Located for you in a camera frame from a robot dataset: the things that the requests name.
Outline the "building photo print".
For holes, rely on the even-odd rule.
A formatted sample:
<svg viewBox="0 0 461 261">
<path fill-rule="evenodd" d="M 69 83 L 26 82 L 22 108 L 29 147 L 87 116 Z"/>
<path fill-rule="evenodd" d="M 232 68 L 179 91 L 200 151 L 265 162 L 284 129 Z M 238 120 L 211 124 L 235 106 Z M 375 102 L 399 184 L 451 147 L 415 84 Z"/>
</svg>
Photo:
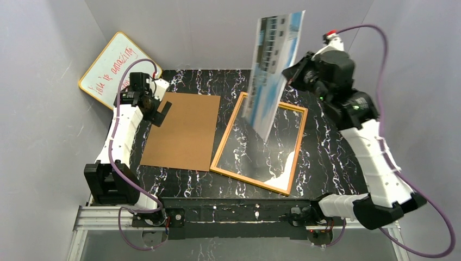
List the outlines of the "building photo print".
<svg viewBox="0 0 461 261">
<path fill-rule="evenodd" d="M 243 118 L 266 141 L 287 80 L 282 71 L 297 56 L 305 11 L 258 20 Z"/>
</svg>

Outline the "brown backing board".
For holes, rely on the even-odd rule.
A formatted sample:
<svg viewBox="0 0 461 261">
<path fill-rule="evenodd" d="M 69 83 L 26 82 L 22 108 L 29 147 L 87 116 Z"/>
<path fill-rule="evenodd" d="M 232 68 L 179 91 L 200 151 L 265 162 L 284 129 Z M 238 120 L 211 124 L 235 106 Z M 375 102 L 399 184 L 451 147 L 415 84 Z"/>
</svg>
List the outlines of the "brown backing board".
<svg viewBox="0 0 461 261">
<path fill-rule="evenodd" d="M 220 96 L 168 92 L 171 102 L 160 127 L 153 126 L 141 165 L 209 171 Z"/>
</svg>

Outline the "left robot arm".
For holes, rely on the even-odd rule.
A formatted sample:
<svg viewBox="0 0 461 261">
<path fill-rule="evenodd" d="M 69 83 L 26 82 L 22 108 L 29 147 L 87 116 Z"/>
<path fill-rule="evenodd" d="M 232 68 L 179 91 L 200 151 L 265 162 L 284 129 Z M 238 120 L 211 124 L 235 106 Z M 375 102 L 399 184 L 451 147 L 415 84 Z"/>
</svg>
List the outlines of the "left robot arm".
<svg viewBox="0 0 461 261">
<path fill-rule="evenodd" d="M 104 146 L 95 162 L 86 164 L 84 177 L 95 205 L 152 213 L 163 206 L 158 198 L 141 189 L 130 169 L 130 155 L 140 123 L 149 121 L 159 127 L 165 119 L 171 102 L 166 102 L 162 111 L 158 108 L 170 83 L 142 72 L 132 72 L 129 78 L 131 84 L 116 94 Z"/>
</svg>

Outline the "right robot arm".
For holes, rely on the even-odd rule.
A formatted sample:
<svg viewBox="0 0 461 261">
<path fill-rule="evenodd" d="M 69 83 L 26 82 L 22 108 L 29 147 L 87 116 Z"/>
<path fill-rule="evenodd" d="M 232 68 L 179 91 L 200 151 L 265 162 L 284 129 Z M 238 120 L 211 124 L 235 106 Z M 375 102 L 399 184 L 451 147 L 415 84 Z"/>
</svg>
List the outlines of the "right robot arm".
<svg viewBox="0 0 461 261">
<path fill-rule="evenodd" d="M 371 97 L 353 87 L 355 63 L 344 51 L 308 52 L 282 71 L 288 85 L 307 91 L 348 142 L 362 170 L 367 193 L 324 194 L 311 202 L 321 219 L 357 220 L 373 230 L 426 204 L 426 199 L 399 177 L 389 147 L 379 134 L 379 113 Z"/>
</svg>

